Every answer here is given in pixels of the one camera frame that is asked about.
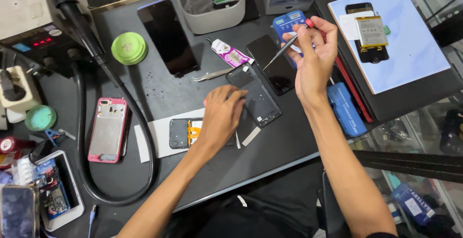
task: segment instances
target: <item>pink phone frame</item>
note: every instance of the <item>pink phone frame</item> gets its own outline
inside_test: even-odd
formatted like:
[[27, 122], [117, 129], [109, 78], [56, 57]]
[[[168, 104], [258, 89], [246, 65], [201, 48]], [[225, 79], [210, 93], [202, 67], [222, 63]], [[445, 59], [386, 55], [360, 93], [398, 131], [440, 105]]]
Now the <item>pink phone frame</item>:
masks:
[[[122, 99], [122, 98], [99, 98], [98, 99], [98, 102], [97, 102], [97, 107], [100, 105], [101, 101], [102, 100], [110, 100], [111, 101], [111, 104], [124, 104], [125, 105], [125, 109], [124, 109], [124, 122], [122, 123], [122, 134], [120, 136], [120, 139], [119, 139], [119, 152], [117, 154], [117, 157], [116, 157], [116, 160], [113, 160], [113, 161], [101, 161], [100, 160], [100, 156], [99, 155], [88, 155], [87, 156], [87, 159], [88, 161], [91, 161], [91, 162], [99, 162], [99, 163], [109, 163], [109, 164], [115, 164], [119, 161], [120, 159], [120, 155], [121, 155], [121, 148], [122, 148], [122, 140], [124, 139], [124, 128], [125, 128], [125, 122], [127, 120], [127, 110], [128, 110], [128, 107], [127, 107], [127, 102], [125, 99]], [[98, 109], [96, 109], [95, 111], [95, 119], [93, 121], [93, 129], [92, 129], [92, 138], [90, 139], [90, 143], [92, 143], [92, 140], [93, 140], [93, 133], [94, 133], [94, 130], [95, 130], [95, 123], [96, 123], [96, 118], [97, 118], [97, 115], [98, 115]]]

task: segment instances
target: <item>purple glue tube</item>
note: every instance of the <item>purple glue tube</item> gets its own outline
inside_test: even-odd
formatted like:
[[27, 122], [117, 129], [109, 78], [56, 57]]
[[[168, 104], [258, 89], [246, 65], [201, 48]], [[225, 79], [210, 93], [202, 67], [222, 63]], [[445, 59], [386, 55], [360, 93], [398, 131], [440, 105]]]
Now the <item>purple glue tube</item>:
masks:
[[236, 68], [245, 62], [252, 64], [254, 59], [251, 59], [238, 51], [237, 49], [231, 47], [230, 45], [224, 43], [223, 41], [216, 39], [211, 43], [211, 48], [215, 53], [217, 53], [224, 61], [230, 64], [232, 67]]

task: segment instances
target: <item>green container lid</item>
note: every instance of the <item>green container lid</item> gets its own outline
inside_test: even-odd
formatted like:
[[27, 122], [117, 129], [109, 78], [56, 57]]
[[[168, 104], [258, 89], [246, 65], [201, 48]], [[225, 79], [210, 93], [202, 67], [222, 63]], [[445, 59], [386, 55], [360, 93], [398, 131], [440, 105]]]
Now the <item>green container lid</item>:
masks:
[[148, 53], [148, 46], [140, 34], [125, 33], [119, 35], [111, 46], [114, 58], [125, 65], [141, 62]]
[[26, 127], [32, 131], [44, 131], [51, 128], [56, 121], [56, 112], [45, 105], [32, 108], [26, 115]]

